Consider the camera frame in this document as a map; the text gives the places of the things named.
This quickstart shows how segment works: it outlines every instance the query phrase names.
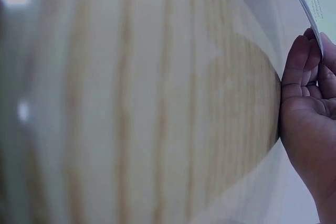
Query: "finger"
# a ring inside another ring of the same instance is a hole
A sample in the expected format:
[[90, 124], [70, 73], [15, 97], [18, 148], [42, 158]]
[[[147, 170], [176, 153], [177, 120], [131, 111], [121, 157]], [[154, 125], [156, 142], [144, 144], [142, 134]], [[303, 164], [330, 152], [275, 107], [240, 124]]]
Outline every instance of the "finger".
[[308, 28], [303, 34], [308, 40], [315, 39], [315, 34], [313, 29]]
[[336, 74], [336, 45], [331, 42], [325, 33], [321, 33], [323, 44], [323, 63], [334, 74]]
[[309, 40], [305, 36], [295, 39], [287, 57], [285, 70], [282, 76], [282, 99], [302, 96], [303, 70], [307, 63], [310, 51]]
[[316, 99], [323, 99], [322, 93], [316, 85], [307, 86], [307, 89], [309, 91], [309, 96], [314, 97]]
[[321, 50], [316, 39], [310, 40], [309, 44], [309, 56], [303, 69], [301, 86], [316, 85], [317, 81]]
[[319, 66], [318, 82], [324, 99], [336, 97], [336, 76], [322, 63]]

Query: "white surface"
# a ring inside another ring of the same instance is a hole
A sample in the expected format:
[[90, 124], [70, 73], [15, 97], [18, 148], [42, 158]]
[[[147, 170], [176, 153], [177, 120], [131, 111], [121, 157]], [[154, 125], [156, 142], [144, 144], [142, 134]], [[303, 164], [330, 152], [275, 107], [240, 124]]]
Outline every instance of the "white surface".
[[307, 187], [288, 161], [287, 189], [279, 224], [316, 224], [319, 217]]

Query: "light wood table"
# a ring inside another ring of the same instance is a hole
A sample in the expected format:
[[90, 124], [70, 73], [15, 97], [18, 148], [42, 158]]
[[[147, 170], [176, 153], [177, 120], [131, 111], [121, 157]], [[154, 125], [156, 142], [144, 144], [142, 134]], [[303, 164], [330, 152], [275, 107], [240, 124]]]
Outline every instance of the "light wood table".
[[279, 3], [2, 0], [0, 222], [276, 223]]

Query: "hand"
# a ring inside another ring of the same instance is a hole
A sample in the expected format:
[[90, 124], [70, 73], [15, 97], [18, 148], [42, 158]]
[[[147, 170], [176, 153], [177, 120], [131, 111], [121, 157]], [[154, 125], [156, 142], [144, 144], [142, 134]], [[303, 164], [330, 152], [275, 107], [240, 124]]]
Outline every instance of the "hand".
[[311, 29], [288, 54], [282, 77], [280, 135], [316, 202], [322, 224], [336, 223], [336, 46]]

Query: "wooden surface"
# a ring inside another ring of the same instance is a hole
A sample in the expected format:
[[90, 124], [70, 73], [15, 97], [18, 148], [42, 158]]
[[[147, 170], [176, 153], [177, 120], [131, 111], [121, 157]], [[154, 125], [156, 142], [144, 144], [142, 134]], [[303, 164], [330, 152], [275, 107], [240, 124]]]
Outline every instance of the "wooden surface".
[[264, 223], [276, 1], [3, 0], [2, 223]]

